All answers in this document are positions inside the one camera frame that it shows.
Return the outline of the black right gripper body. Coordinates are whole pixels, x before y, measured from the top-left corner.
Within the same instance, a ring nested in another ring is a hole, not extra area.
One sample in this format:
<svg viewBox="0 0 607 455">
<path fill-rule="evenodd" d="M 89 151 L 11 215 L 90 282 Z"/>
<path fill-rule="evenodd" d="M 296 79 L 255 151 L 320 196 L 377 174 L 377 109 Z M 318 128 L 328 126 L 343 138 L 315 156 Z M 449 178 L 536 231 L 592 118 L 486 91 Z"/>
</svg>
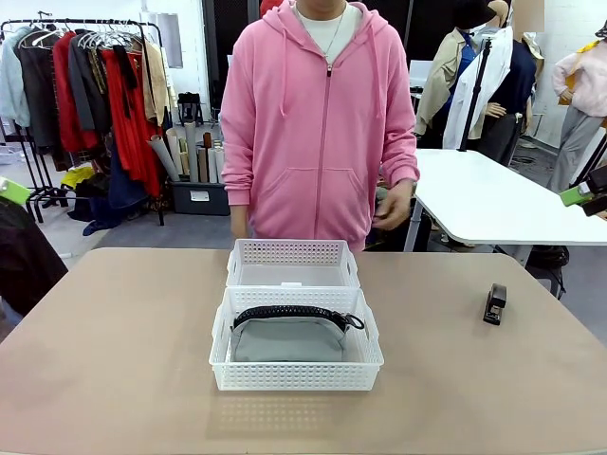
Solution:
<svg viewBox="0 0 607 455">
<path fill-rule="evenodd" d="M 589 172 L 586 183 L 590 192 L 606 192 L 607 166 L 604 165 Z"/>
</svg>

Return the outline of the person left hand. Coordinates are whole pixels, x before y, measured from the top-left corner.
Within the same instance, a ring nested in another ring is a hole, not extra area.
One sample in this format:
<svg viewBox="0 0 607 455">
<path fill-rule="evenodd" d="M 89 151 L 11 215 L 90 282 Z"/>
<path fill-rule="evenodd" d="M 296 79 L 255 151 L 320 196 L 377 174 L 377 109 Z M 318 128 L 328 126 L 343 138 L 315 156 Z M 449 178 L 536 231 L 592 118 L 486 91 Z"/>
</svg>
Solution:
<svg viewBox="0 0 607 455">
<path fill-rule="evenodd" d="M 404 223 L 411 213 L 414 189 L 415 182 L 410 179 L 403 179 L 389 189 L 376 210 L 372 226 L 382 230 L 394 230 Z"/>
</svg>

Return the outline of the person right hand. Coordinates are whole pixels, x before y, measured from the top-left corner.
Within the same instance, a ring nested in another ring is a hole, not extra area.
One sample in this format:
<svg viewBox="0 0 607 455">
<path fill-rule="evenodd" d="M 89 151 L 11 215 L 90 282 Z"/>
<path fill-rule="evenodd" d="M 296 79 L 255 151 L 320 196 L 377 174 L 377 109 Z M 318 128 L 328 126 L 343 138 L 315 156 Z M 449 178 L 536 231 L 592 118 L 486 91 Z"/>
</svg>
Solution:
<svg viewBox="0 0 607 455">
<path fill-rule="evenodd" d="M 230 207 L 231 233 L 235 239 L 246 239 L 248 232 L 248 206 Z"/>
</svg>

